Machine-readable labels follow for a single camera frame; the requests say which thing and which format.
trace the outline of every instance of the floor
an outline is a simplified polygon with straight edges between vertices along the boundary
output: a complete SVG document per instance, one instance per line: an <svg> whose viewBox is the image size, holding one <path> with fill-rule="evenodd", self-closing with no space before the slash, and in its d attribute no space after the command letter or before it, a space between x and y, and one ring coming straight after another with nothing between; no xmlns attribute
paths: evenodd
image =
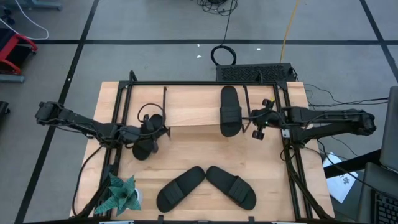
<svg viewBox="0 0 398 224"><path fill-rule="evenodd" d="M49 30L50 38L37 41L39 51L24 67L24 84L0 83L0 100L10 102L12 111L0 131L3 223L64 219L70 213L86 139L59 130L52 136L48 128L37 125L34 115L40 101L59 100L92 117L101 82L126 80L132 69L139 80L215 79L210 51L221 42L227 18L203 12L195 1L60 2L62 11L26 10ZM239 2L227 35L238 64L279 61L280 40L294 5L294 0ZM386 97L398 79L397 10L395 0L302 0L284 62L294 66L301 81L330 91L337 100ZM13 16L19 32L45 34L19 11ZM231 61L222 50L216 58L220 63ZM328 93L307 89L313 104L333 103ZM336 138L358 155L379 149L386 105L350 107L374 114L377 131L369 137ZM322 142L328 151L354 157L332 138ZM39 154L47 150L30 205L17 216Z"/></svg>

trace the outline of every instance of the wooden tabletop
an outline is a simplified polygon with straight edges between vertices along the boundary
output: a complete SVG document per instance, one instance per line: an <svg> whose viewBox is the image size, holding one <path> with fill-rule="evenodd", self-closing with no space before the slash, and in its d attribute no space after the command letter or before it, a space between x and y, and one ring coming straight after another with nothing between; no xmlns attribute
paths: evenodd
<svg viewBox="0 0 398 224"><path fill-rule="evenodd" d="M118 82L104 82L101 86L94 119L111 122ZM138 109L145 103L162 105L164 86L134 86L127 124L139 125ZM248 115L242 86L235 87L243 116ZM123 149L118 176L136 178L136 188L143 192L141 211L126 210L112 219L156 220L164 215L165 220L213 220L245 221L254 216L256 221L294 220L292 199L286 164L280 159L282 140L280 130L266 128L264 140L251 137L255 129L251 125L246 133L232 138L220 133L220 92L222 86L167 86L166 125L172 127L171 138L166 135L158 140L159 151L145 161L138 161L130 149ZM308 106L303 83L288 83L292 106ZM123 111L122 96L119 121ZM248 86L251 109L262 108L264 98L275 99L271 86ZM160 113L156 107L147 107L142 114ZM88 140L84 160L99 144ZM316 141L307 147L318 150ZM95 155L86 165L76 196L76 210L80 211L98 189L105 150ZM302 149L302 160L309 191L325 211L334 216L322 161L316 152ZM172 211L162 214L156 207L159 190L172 179L193 166L207 170L218 166L238 175L251 185L257 195L254 210L238 207L227 196L204 180ZM302 195L298 189L300 211L305 217Z"/></svg>

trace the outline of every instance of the artificial plant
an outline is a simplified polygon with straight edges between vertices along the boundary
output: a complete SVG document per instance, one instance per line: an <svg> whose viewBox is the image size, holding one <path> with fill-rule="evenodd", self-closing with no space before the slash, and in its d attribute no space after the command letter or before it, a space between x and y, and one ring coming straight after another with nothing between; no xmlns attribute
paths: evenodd
<svg viewBox="0 0 398 224"><path fill-rule="evenodd" d="M112 208L118 208L116 216L122 214L126 208L131 210L141 210L141 206L137 201L137 195L135 194L136 181L134 180L134 176L125 182L110 173L109 177L111 179L109 189L112 192L112 196L102 205L98 206L95 209L94 214L100 214Z"/></svg>

